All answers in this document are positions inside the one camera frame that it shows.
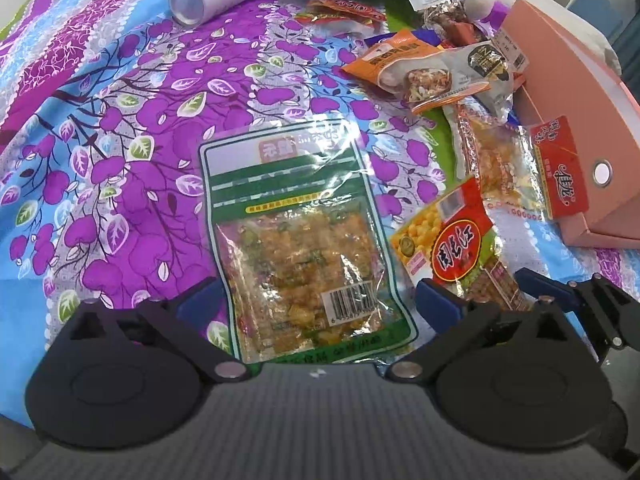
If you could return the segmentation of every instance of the barcode number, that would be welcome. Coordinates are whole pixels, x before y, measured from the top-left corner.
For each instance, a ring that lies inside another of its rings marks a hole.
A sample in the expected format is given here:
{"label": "barcode number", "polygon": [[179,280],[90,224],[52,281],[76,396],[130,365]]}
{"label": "barcode number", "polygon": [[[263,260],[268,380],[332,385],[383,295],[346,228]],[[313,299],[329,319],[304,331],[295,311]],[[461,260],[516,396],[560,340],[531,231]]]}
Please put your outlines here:
{"label": "barcode number", "polygon": [[516,61],[513,62],[513,65],[516,67],[516,69],[519,69],[523,63],[524,63],[524,54],[520,54],[516,58]]}
{"label": "barcode number", "polygon": [[465,206],[465,197],[459,187],[438,202],[438,211],[444,223],[451,220]]}
{"label": "barcode number", "polygon": [[323,292],[322,304],[329,325],[336,326],[371,314],[375,298],[372,282],[362,282]]}

